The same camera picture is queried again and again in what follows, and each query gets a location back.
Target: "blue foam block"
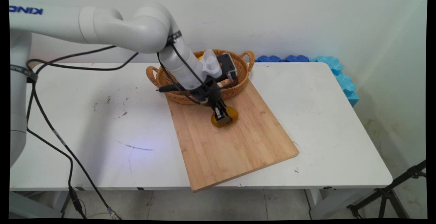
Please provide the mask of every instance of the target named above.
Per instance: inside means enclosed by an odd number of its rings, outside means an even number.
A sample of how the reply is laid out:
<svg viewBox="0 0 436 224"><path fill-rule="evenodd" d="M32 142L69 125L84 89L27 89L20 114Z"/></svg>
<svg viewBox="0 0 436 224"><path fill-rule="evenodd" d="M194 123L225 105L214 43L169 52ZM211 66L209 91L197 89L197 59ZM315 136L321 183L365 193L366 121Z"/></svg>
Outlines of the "blue foam block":
<svg viewBox="0 0 436 224"><path fill-rule="evenodd" d="M353 92L351 95L347 96L347 99L353 107L359 101L359 96Z"/></svg>
<svg viewBox="0 0 436 224"><path fill-rule="evenodd" d="M311 60L311 62L324 62L324 63L326 63L330 67L330 69L334 75L339 75L342 72L342 69L344 68L344 66L339 64L339 60L337 58L334 58L334 57L320 56L320 57L314 58L313 60Z"/></svg>
<svg viewBox="0 0 436 224"><path fill-rule="evenodd" d="M295 55L289 55L285 60L282 60L282 62L309 62L309 58L304 55L299 55L297 57Z"/></svg>
<svg viewBox="0 0 436 224"><path fill-rule="evenodd" d="M270 57L262 55L257 60L255 60L255 62L280 62L280 58L275 55L272 55Z"/></svg>
<svg viewBox="0 0 436 224"><path fill-rule="evenodd" d="M304 55L294 56L289 55L286 59L281 60L278 56L272 55L270 57L266 55L260 56L255 62L309 62L309 58Z"/></svg>
<svg viewBox="0 0 436 224"><path fill-rule="evenodd" d="M355 106L355 104L359 100L359 96L356 94L356 86L354 83L352 83L352 79L344 75L342 73L342 69L344 66L339 64L339 60L334 57L325 57L325 56L319 56L316 58L313 58L310 60L310 62L324 62L329 67L330 70L333 72L336 80L338 81L339 85L341 86L341 89L344 91L345 96L347 97L348 101L352 106Z"/></svg>

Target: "cable connector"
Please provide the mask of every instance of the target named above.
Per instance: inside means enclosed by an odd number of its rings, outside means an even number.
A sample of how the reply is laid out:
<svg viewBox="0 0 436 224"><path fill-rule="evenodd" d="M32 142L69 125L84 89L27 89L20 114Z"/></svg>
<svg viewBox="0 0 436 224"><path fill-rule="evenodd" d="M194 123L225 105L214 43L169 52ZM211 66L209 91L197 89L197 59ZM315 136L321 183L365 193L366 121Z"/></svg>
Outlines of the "cable connector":
<svg viewBox="0 0 436 224"><path fill-rule="evenodd" d="M78 211L81 212L81 204L80 201L77 197L76 191L74 190L73 187L69 187L69 192L70 192L70 197L71 197L71 201L73 202L74 208Z"/></svg>
<svg viewBox="0 0 436 224"><path fill-rule="evenodd" d="M113 211L113 210L111 209L111 207L108 208L108 212L109 212L109 214L110 214L110 216L111 216L112 219L114 219L114 220L122 220L121 217L119 217L119 216L115 213L115 211Z"/></svg>

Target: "yellow disc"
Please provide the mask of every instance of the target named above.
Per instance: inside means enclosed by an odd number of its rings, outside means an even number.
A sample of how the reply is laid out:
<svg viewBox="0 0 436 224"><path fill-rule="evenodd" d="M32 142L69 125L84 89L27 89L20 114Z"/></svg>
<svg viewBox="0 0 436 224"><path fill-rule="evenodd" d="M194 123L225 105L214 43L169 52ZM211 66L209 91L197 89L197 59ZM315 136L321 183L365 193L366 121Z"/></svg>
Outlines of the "yellow disc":
<svg viewBox="0 0 436 224"><path fill-rule="evenodd" d="M234 109L232 107L226 107L226 110L227 110L227 114L229 114L229 116L232 118L232 121L227 123L227 124L220 124L216 121L215 112L213 112L212 117L211 117L212 125L215 125L216 127L224 127L226 125L231 125L236 120L238 120L238 111L236 109Z"/></svg>

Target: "wooden cutting board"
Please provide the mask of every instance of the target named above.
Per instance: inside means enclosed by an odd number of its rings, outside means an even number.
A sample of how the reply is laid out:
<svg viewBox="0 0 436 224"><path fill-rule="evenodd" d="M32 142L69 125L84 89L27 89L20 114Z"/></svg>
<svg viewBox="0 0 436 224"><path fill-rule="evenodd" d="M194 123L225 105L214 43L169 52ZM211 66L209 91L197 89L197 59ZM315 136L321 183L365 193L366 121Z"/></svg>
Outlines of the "wooden cutting board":
<svg viewBox="0 0 436 224"><path fill-rule="evenodd" d="M282 162L299 151L251 81L224 100L238 120L212 125L212 109L168 101L191 188L194 192Z"/></svg>

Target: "table leg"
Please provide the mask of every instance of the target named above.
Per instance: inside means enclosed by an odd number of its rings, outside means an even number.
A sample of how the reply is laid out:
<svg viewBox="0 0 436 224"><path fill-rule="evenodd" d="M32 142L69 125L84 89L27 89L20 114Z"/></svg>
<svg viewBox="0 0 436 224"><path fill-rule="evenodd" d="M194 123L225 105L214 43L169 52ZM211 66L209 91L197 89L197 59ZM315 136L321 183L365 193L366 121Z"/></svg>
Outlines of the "table leg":
<svg viewBox="0 0 436 224"><path fill-rule="evenodd" d="M305 192L309 201L310 209L315 208L315 206L323 200L321 192L317 188L305 189Z"/></svg>
<svg viewBox="0 0 436 224"><path fill-rule="evenodd" d="M339 210L346 208L348 205L372 191L373 189L370 188L337 189L324 200L318 202L315 207L310 210L310 216L313 220L329 218Z"/></svg>
<svg viewBox="0 0 436 224"><path fill-rule="evenodd" d="M9 192L9 211L24 218L61 218L62 216L61 212L14 192Z"/></svg>

